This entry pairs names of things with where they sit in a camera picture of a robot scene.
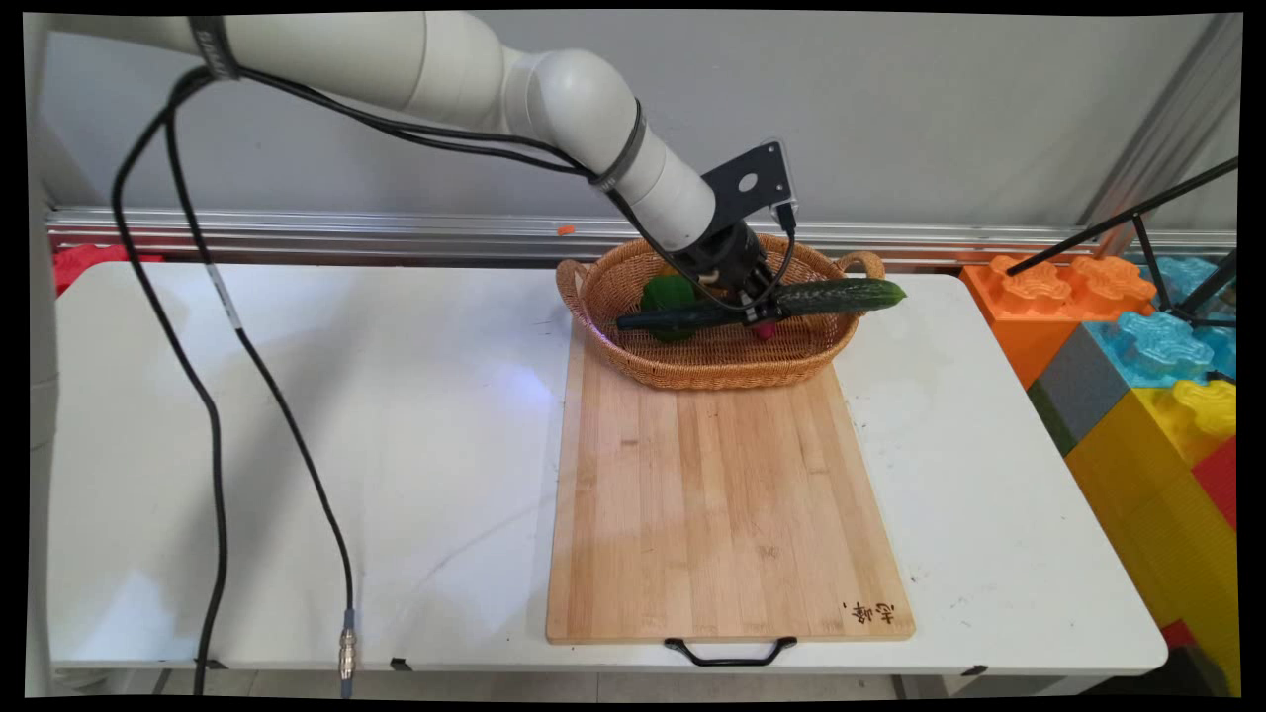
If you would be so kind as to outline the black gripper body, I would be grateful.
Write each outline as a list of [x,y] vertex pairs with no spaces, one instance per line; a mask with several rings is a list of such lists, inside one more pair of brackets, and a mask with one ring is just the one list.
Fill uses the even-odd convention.
[[744,220],[732,222],[679,251],[677,267],[709,294],[718,293],[732,304],[760,304],[774,285],[766,250]]

